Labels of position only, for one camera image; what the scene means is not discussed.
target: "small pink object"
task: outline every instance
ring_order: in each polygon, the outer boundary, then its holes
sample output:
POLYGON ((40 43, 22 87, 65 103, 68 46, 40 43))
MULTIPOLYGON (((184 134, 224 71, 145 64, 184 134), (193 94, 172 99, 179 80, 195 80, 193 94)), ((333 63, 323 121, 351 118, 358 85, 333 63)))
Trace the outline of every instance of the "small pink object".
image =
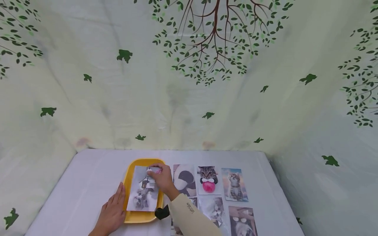
POLYGON ((211 182, 203 182, 202 187, 207 193, 212 193, 215 191, 215 184, 211 182))

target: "photo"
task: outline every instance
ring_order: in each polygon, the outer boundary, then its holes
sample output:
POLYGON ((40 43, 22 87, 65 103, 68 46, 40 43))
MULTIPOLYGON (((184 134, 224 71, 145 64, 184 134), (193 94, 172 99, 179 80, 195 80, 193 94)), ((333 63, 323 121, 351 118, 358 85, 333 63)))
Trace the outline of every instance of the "photo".
POLYGON ((214 222, 217 227, 222 226, 225 222, 225 209, 223 206, 222 197, 200 197, 199 210, 210 220, 214 222))
POLYGON ((257 236, 253 209, 228 207, 231 222, 231 236, 257 236))
POLYGON ((222 181, 226 200, 248 202, 241 169, 222 168, 222 181))
POLYGON ((180 193, 188 197, 195 196, 194 166, 190 164, 173 165, 173 184, 180 193))
MULTIPOLYGON (((189 198, 191 201, 192 201, 192 204, 195 205, 195 207, 198 208, 198 200, 196 197, 190 197, 189 198)), ((180 228, 178 228, 177 226, 175 226, 173 224, 173 220, 171 220, 170 222, 170 235, 171 236, 179 236, 179 235, 183 235, 183 233, 181 232, 180 228)))
POLYGON ((218 177, 215 166, 197 167, 198 194, 222 194, 223 190, 218 177))
POLYGON ((161 171, 158 167, 148 169, 148 167, 135 166, 127 211, 155 211, 159 189, 154 179, 147 175, 148 170, 156 173, 161 171))

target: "tabby cat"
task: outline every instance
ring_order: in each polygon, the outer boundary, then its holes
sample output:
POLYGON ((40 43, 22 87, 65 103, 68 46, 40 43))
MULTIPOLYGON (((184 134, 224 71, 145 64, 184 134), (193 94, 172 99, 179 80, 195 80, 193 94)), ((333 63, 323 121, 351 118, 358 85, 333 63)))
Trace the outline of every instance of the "tabby cat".
POLYGON ((200 182, 203 184, 202 179, 213 179, 214 184, 218 183, 218 177, 217 172, 215 171, 215 166, 210 167, 198 167, 200 170, 197 172, 197 174, 200 175, 200 182))
POLYGON ((229 173, 228 180, 230 181, 230 185, 228 187, 229 197, 235 199, 236 201, 243 200, 243 192, 240 186, 239 173, 229 173))

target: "forearm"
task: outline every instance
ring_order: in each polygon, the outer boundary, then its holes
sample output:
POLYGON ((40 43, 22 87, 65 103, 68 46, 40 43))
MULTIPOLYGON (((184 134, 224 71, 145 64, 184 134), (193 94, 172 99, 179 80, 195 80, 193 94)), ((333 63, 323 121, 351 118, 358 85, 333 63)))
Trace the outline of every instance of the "forearm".
POLYGON ((92 232, 89 233, 88 236, 108 236, 108 234, 106 232, 104 232, 102 229, 95 227, 92 230, 92 232))
POLYGON ((220 236, 219 228, 184 194, 178 195, 170 204, 169 211, 173 223, 178 226, 185 236, 220 236))

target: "green leaf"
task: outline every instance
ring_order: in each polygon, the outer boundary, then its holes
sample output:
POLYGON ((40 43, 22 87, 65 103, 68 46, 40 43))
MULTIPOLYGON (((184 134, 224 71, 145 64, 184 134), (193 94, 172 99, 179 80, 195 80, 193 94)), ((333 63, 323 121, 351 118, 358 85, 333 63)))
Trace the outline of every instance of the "green leaf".
POLYGON ((49 114, 49 115, 53 116, 54 113, 55 113, 55 111, 56 111, 56 107, 55 108, 53 108, 53 107, 43 107, 42 108, 41 117, 45 116, 46 114, 49 114))
POLYGON ((316 75, 308 74, 308 75, 306 76, 306 78, 302 78, 302 79, 300 79, 299 81, 306 82, 305 85, 307 85, 308 83, 310 83, 311 81, 313 81, 313 80, 316 79, 316 78, 317 78, 316 75))
POLYGON ((301 222, 301 219, 298 218, 298 217, 296 217, 296 218, 297 218, 298 224, 303 225, 302 222, 301 222))
POLYGON ((339 166, 339 164, 338 164, 338 162, 334 159, 334 157, 333 156, 322 156, 322 158, 324 159, 324 160, 327 160, 326 161, 326 165, 334 165, 334 166, 339 166))
POLYGON ((210 117, 212 117, 215 113, 212 113, 212 112, 206 112, 206 115, 204 115, 202 118, 207 118, 209 119, 210 117))
POLYGON ((84 81, 89 81, 92 83, 92 76, 89 76, 87 74, 84 74, 84 81))
POLYGON ((141 136, 140 134, 138 134, 138 136, 135 137, 136 139, 138 140, 144 140, 145 136, 141 136))
POLYGON ((261 138, 259 137, 258 139, 256 139, 256 141, 254 141, 254 143, 259 143, 259 142, 261 142, 262 140, 264 140, 264 139, 261 139, 261 138))
POLYGON ((129 60, 131 56, 133 55, 133 53, 129 52, 128 50, 122 50, 122 49, 120 49, 118 52, 119 52, 119 56, 117 56, 117 60, 122 61, 122 59, 124 59, 126 63, 129 63, 129 60))
POLYGON ((4 217, 5 220, 5 230, 9 229, 10 226, 17 220, 19 215, 16 213, 16 209, 12 208, 11 215, 4 217))
POLYGON ((269 87, 269 85, 265 85, 262 90, 260 91, 261 93, 265 93, 265 90, 269 87))

